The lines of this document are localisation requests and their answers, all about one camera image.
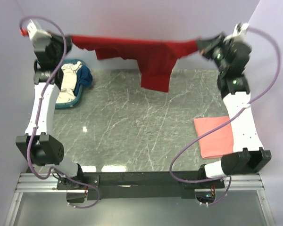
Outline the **red t shirt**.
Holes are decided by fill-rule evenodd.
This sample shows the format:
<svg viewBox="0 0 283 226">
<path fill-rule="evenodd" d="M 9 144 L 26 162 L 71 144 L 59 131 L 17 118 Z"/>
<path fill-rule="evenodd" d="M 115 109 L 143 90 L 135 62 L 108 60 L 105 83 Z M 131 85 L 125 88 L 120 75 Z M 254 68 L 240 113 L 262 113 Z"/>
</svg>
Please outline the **red t shirt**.
<svg viewBox="0 0 283 226">
<path fill-rule="evenodd" d="M 141 73 L 141 87 L 166 93 L 177 60 L 199 50 L 196 40 L 134 40 L 84 35 L 72 35 L 71 39 L 78 48 L 95 51 L 98 60 L 118 57 L 136 60 Z"/>
</svg>

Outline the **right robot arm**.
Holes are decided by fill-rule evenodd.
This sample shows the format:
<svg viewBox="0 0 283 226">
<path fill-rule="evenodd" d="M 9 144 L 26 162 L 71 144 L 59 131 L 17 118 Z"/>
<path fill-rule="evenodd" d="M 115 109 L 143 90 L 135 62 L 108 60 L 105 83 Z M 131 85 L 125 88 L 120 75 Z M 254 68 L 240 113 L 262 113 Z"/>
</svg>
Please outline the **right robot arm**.
<svg viewBox="0 0 283 226">
<path fill-rule="evenodd" d="M 271 160 L 263 148 L 249 105 L 250 88 L 243 71 L 250 59 L 251 47 L 243 35 L 220 34 L 209 40 L 198 40 L 203 57 L 215 62 L 219 75 L 217 86 L 230 117 L 233 133 L 233 153 L 203 166 L 198 184 L 210 187 L 214 178 L 259 173 Z"/>
</svg>

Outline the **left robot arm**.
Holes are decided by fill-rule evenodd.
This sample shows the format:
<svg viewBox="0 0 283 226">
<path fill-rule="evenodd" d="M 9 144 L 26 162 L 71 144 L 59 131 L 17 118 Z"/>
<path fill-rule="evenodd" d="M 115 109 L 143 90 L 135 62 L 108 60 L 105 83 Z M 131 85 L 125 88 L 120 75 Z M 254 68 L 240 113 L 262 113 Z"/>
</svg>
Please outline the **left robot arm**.
<svg viewBox="0 0 283 226">
<path fill-rule="evenodd" d="M 82 168 L 64 155 L 64 147 L 52 135 L 56 100 L 61 90 L 66 54 L 72 48 L 70 36 L 50 33 L 33 41 L 34 103 L 29 124 L 24 135 L 16 137 L 16 146 L 26 158 L 31 172 L 39 179 L 47 179 L 52 172 L 65 178 L 74 189 L 85 183 Z M 35 166 L 49 167 L 41 176 Z"/>
</svg>

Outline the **cream white t shirt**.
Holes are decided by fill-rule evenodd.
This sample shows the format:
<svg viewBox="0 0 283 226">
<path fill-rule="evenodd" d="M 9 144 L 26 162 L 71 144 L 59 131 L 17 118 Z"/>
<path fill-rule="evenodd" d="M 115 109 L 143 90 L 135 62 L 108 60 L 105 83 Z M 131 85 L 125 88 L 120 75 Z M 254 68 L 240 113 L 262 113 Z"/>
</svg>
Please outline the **cream white t shirt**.
<svg viewBox="0 0 283 226">
<path fill-rule="evenodd" d="M 62 65 L 61 69 L 64 75 L 56 104 L 68 103 L 75 99 L 74 89 L 77 82 L 76 73 L 82 65 L 81 61 L 77 61 L 75 64 L 68 63 Z"/>
</svg>

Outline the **blue t shirt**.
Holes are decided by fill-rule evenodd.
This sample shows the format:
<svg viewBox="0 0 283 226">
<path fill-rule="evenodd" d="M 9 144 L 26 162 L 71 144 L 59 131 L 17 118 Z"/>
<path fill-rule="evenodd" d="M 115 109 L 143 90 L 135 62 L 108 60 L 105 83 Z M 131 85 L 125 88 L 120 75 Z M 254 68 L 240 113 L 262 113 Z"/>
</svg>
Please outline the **blue t shirt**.
<svg viewBox="0 0 283 226">
<path fill-rule="evenodd" d="M 77 82 L 74 89 L 74 95 L 77 96 L 81 86 L 88 88 L 93 82 L 93 76 L 90 69 L 86 65 L 82 65 L 81 68 L 77 71 Z"/>
</svg>

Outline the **teal laundry basket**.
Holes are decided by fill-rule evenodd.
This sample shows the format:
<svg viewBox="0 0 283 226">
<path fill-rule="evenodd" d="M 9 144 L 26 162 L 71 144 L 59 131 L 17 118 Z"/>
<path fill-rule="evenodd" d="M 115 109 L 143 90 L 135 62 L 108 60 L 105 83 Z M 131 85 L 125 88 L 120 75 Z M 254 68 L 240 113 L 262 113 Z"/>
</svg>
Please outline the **teal laundry basket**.
<svg viewBox="0 0 283 226">
<path fill-rule="evenodd" d="M 65 59 L 62 64 L 64 73 L 61 90 L 55 108 L 71 108 L 78 104 L 83 89 L 92 84 L 93 77 L 86 63 L 81 59 Z"/>
</svg>

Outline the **folded pink t shirt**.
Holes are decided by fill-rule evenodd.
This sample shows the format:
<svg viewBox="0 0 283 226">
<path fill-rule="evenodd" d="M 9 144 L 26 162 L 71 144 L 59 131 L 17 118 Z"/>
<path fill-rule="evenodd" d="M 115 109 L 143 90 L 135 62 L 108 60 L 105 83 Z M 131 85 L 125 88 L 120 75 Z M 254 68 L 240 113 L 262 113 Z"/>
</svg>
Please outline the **folded pink t shirt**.
<svg viewBox="0 0 283 226">
<path fill-rule="evenodd" d="M 195 118 L 194 126 L 198 136 L 222 125 L 228 116 Z M 200 154 L 203 159 L 220 158 L 233 153 L 233 133 L 230 124 L 199 140 Z"/>
</svg>

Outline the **black base beam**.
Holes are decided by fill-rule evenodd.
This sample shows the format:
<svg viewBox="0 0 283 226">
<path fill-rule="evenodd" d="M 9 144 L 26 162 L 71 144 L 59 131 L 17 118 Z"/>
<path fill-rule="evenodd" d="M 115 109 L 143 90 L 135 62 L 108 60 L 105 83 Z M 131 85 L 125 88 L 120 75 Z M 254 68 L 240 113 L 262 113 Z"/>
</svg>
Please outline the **black base beam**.
<svg viewBox="0 0 283 226">
<path fill-rule="evenodd" d="M 168 171 L 85 172 L 83 182 L 99 189 L 102 199 L 164 198 L 194 199 L 196 189 L 225 188 L 222 179 L 186 184 L 176 181 Z"/>
</svg>

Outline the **aluminium rail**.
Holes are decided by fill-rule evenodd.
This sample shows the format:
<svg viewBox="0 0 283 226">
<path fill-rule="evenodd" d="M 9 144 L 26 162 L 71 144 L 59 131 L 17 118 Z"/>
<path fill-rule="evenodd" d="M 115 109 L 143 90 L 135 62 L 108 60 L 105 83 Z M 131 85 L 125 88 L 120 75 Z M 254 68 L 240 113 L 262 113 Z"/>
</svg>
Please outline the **aluminium rail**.
<svg viewBox="0 0 283 226">
<path fill-rule="evenodd" d="M 107 179 L 107 184 L 133 187 L 138 185 L 155 185 L 157 183 L 164 183 L 167 185 L 179 183 L 172 178 L 169 172 L 104 172 L 104 173 L 88 173 L 88 179 L 84 180 L 85 184 L 89 184 L 99 188 L 103 185 L 104 179 Z M 54 192 L 57 191 L 58 185 L 63 185 L 61 180 L 53 176 L 49 176 L 47 179 L 42 180 L 37 178 L 32 173 L 22 173 L 18 179 L 16 191 L 18 192 Z M 252 190 L 264 190 L 263 183 L 260 175 L 238 175 L 226 177 L 216 181 L 216 189 L 226 189 L 227 186 L 233 191 L 252 191 Z"/>
</svg>

